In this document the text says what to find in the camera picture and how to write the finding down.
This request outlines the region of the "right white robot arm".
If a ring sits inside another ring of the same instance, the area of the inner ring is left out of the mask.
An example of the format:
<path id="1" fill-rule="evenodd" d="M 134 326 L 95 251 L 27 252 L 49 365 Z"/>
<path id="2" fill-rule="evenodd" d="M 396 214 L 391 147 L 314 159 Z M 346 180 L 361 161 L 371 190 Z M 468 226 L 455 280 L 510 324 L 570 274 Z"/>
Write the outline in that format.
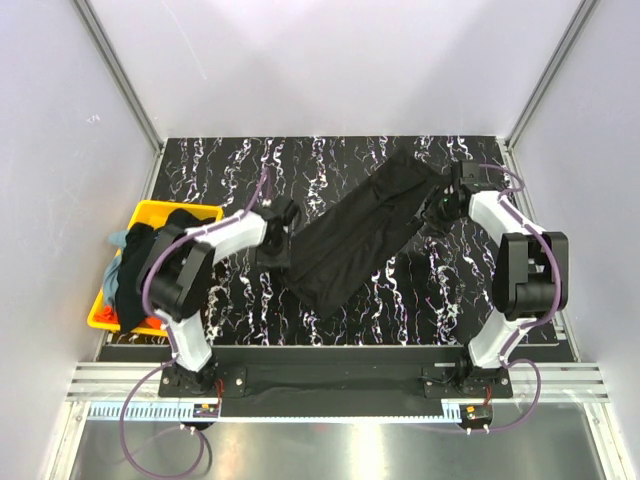
<path id="1" fill-rule="evenodd" d="M 432 226 L 467 218 L 498 246 L 492 277 L 493 310 L 480 332 L 463 348 L 451 384 L 476 396 L 506 377 L 509 357 L 535 327 L 549 323 L 568 301 L 569 240 L 543 229 L 481 178 L 482 166 L 462 161 L 449 180 L 425 201 L 421 216 Z"/>

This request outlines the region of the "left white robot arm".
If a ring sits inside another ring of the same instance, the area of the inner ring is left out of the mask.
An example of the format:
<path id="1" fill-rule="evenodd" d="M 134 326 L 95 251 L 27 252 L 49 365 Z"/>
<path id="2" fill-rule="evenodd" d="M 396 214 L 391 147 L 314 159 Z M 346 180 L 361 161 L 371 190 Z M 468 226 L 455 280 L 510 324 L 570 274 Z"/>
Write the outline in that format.
<path id="1" fill-rule="evenodd" d="M 287 268 L 291 234 L 299 215 L 300 208 L 292 199 L 279 197 L 219 222 L 161 230 L 139 272 L 137 287 L 143 309 L 158 318 L 168 334 L 172 360 L 163 368 L 165 383 L 196 396 L 220 384 L 201 318 L 214 266 L 252 249 L 259 268 Z"/>

